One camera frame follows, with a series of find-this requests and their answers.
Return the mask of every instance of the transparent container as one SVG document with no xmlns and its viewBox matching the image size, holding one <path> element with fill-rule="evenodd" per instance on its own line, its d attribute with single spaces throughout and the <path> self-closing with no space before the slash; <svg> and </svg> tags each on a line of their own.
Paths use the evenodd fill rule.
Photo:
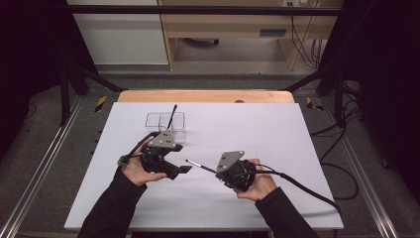
<svg viewBox="0 0 420 238">
<path fill-rule="evenodd" d="M 169 130 L 177 144 L 186 142 L 185 115 L 183 112 L 173 113 L 172 121 L 169 125 L 171 112 L 149 113 L 146 119 L 148 132 L 161 132 Z"/>
</svg>

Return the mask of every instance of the hand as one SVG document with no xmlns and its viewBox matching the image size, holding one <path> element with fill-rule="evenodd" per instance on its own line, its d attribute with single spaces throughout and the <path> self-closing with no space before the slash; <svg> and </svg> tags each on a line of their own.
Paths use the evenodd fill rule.
<svg viewBox="0 0 420 238">
<path fill-rule="evenodd" d="M 248 160 L 251 164 L 260 165 L 259 159 Z M 263 171 L 263 167 L 256 166 L 257 171 Z M 247 191 L 241 191 L 234 189 L 238 198 L 247 198 L 252 201 L 262 200 L 270 192 L 275 190 L 277 185 L 275 184 L 270 174 L 256 174 L 256 179 L 253 185 Z"/>
<path fill-rule="evenodd" d="M 143 146 L 146 145 L 152 138 L 148 138 L 137 150 L 136 153 L 139 153 Z M 129 160 L 127 166 L 122 168 L 123 174 L 129 179 L 132 183 L 137 186 L 141 186 L 148 181 L 157 181 L 163 178 L 166 178 L 167 175 L 165 173 L 156 173 L 150 174 L 145 171 L 140 162 L 139 157 L 132 157 Z"/>
</svg>

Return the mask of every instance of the yellow and black tape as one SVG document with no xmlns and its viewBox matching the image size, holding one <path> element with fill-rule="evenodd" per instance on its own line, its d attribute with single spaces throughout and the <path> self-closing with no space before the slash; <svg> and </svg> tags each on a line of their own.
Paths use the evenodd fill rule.
<svg viewBox="0 0 420 238">
<path fill-rule="evenodd" d="M 324 111 L 324 107 L 323 106 L 315 106 L 312 103 L 312 99 L 310 97 L 306 97 L 306 107 L 310 108 L 310 109 L 315 109 L 317 111 Z"/>
<path fill-rule="evenodd" d="M 98 104 L 96 105 L 95 112 L 100 112 L 102 107 L 104 106 L 106 101 L 106 96 L 101 96 L 98 100 Z"/>
</svg>

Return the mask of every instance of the black sleeve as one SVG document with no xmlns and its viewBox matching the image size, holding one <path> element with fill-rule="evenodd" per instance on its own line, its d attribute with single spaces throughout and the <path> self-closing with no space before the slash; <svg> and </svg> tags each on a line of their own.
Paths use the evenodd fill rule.
<svg viewBox="0 0 420 238">
<path fill-rule="evenodd" d="M 272 191 L 263 200 L 258 200 L 256 207 L 262 214 L 266 224 L 274 232 L 274 237 L 319 237 L 299 214 L 280 187 Z"/>
<path fill-rule="evenodd" d="M 136 204 L 147 186 L 136 186 L 120 170 L 85 218 L 78 238 L 125 238 Z"/>
</svg>

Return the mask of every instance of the marker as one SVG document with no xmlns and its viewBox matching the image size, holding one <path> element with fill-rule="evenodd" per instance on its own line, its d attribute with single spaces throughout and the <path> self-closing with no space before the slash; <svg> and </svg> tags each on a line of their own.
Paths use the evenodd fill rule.
<svg viewBox="0 0 420 238">
<path fill-rule="evenodd" d="M 167 124 L 167 130 L 169 130 L 170 124 L 172 123 L 172 117 L 173 117 L 173 114 L 175 113 L 176 107 L 178 107 L 178 105 L 175 104 L 172 109 L 172 114 L 170 115 L 169 124 Z"/>
<path fill-rule="evenodd" d="M 212 169 L 210 169 L 210 168 L 208 168 L 208 167 L 201 166 L 201 165 L 199 165 L 199 164 L 197 164 L 197 163 L 195 163 L 195 162 L 192 162 L 192 161 L 188 161 L 188 160 L 185 160 L 185 161 L 186 161 L 186 162 L 188 162 L 189 164 L 192 164 L 192 165 L 194 165 L 194 166 L 196 166 L 196 167 L 199 167 L 199 168 L 201 168 L 201 169 L 203 169 L 203 170 L 206 170 L 206 171 L 208 171 L 208 172 L 211 172 L 211 173 L 217 174 L 215 171 L 213 171 Z"/>
</svg>

